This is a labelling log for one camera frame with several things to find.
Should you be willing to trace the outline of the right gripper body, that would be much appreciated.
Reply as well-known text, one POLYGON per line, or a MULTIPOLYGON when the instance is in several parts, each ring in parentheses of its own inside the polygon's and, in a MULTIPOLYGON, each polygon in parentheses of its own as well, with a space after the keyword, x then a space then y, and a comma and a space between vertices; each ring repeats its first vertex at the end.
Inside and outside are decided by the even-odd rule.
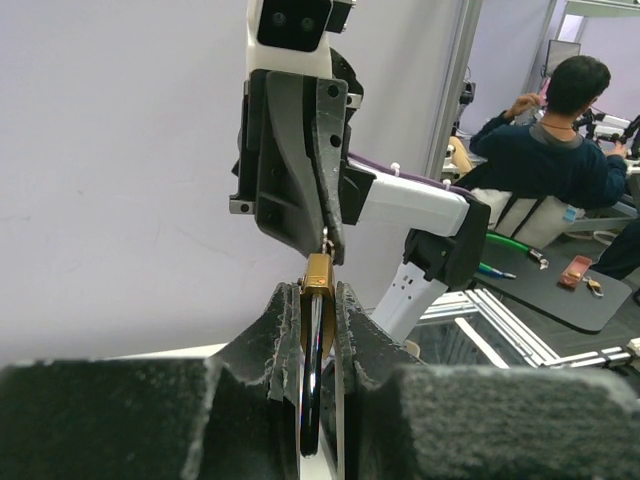
POLYGON ((259 226, 354 225, 365 202, 365 175, 347 160, 351 127, 357 110, 352 96, 364 89, 349 62, 331 50, 333 78, 257 69, 245 82, 240 158, 232 173, 238 192, 230 198, 232 213, 253 213, 259 226), (320 193, 314 160, 320 140, 319 95, 346 100, 343 132, 332 148, 336 164, 339 207, 329 208, 320 193))

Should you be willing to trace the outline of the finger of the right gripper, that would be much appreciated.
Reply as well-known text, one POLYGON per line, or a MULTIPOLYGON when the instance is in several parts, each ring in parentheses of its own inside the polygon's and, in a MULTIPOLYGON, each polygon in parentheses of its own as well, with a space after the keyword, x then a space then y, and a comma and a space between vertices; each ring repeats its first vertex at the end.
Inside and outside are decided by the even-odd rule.
POLYGON ((346 123, 347 83, 318 78, 315 90, 315 117, 312 121, 314 166, 323 223, 333 244, 333 262, 342 265, 345 235, 339 200, 340 164, 346 123))
POLYGON ((262 233, 307 257, 325 227, 314 166, 316 77, 254 72, 254 120, 261 124, 255 222, 262 233))

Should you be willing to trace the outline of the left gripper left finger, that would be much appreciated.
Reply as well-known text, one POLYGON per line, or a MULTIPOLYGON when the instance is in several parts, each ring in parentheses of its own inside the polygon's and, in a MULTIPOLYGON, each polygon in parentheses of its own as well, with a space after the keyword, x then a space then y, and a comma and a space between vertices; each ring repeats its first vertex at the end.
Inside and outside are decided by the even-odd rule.
POLYGON ((210 357, 40 360, 1 371, 5 479, 296 479, 300 294, 210 357))

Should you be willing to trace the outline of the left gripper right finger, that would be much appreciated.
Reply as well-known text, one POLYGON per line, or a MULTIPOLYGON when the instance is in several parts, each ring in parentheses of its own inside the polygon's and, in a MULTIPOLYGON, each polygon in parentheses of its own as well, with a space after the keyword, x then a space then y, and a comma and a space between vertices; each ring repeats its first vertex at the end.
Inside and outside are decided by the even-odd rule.
POLYGON ((426 365, 336 300, 342 479, 635 479, 639 401, 600 369, 426 365))

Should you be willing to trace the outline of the small silver key pair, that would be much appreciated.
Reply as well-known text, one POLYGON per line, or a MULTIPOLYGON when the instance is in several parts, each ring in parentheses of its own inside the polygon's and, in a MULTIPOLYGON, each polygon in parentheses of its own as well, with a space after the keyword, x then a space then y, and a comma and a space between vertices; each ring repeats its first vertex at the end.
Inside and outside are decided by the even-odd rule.
POLYGON ((334 257, 334 243, 329 237, 329 228, 327 226, 325 226, 322 231, 321 252, 329 255, 331 258, 334 257))

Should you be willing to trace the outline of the small brass padlock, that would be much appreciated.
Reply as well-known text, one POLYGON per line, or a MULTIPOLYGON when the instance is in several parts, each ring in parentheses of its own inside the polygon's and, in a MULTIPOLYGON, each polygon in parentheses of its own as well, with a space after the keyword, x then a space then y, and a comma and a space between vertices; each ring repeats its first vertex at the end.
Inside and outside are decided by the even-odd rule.
POLYGON ((304 351, 300 413, 300 453, 317 453, 321 413, 322 364, 331 350, 335 330, 333 260, 314 253, 300 282, 301 346, 304 351))

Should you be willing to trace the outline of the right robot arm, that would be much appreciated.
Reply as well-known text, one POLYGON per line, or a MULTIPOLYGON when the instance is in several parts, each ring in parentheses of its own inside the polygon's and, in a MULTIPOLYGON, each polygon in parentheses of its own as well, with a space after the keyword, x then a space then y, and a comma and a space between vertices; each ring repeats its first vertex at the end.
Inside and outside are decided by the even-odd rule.
POLYGON ((349 150, 363 89, 349 63, 331 57, 328 77, 256 68, 244 85, 234 214, 304 256, 346 257, 344 230, 362 222, 408 234, 394 280, 372 313, 396 341, 428 307, 476 272, 490 216, 455 187, 378 166, 349 150))

